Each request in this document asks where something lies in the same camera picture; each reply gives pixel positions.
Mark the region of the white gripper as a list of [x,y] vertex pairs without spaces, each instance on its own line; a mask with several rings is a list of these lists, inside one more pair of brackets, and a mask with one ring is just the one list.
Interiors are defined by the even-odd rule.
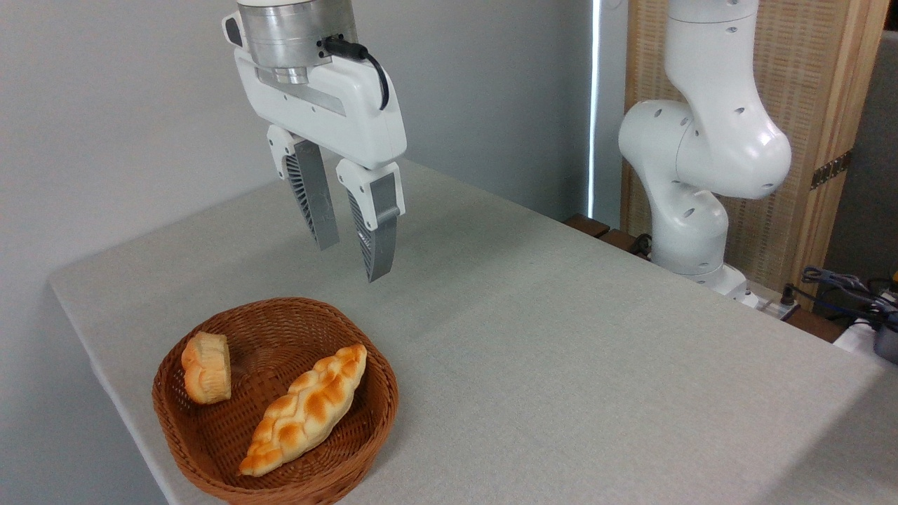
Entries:
[[389,273],[397,220],[406,213],[394,161],[407,138],[388,74],[365,58],[328,50],[328,38],[357,42],[354,13],[235,11],[222,19],[222,32],[234,46],[251,107],[273,124],[267,141],[275,170],[290,185],[315,243],[325,250],[340,242],[322,146],[348,159],[336,171],[368,280]]

